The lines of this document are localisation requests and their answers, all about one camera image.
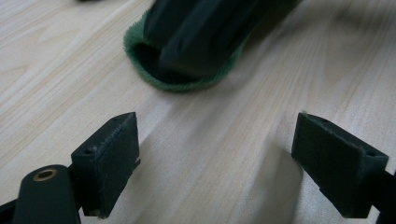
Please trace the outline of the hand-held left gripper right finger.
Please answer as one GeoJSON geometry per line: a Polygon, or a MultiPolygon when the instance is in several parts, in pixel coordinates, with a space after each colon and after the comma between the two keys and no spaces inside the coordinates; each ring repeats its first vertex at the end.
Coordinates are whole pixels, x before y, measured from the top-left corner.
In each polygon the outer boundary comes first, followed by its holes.
{"type": "Polygon", "coordinates": [[[300,113],[291,156],[346,218],[389,217],[389,157],[334,123],[300,113]]]}

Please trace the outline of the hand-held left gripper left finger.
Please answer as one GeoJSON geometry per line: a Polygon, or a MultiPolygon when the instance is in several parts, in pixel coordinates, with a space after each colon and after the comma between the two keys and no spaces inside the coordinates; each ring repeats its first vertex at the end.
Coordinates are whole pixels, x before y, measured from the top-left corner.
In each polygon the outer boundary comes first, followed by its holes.
{"type": "Polygon", "coordinates": [[[87,217],[109,217],[140,163],[135,112],[116,116],[72,154],[78,202],[87,217]]]}

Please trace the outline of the green fluffy cloth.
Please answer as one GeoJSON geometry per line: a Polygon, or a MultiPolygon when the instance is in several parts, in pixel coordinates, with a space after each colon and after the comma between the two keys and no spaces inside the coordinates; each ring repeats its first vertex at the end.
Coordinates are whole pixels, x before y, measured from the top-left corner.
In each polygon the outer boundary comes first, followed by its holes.
{"type": "Polygon", "coordinates": [[[162,69],[159,65],[160,51],[147,48],[144,37],[144,25],[151,7],[126,31],[123,47],[137,73],[150,85],[164,91],[193,91],[210,87],[223,79],[239,59],[246,39],[242,42],[231,58],[211,77],[186,77],[179,73],[162,69]]]}

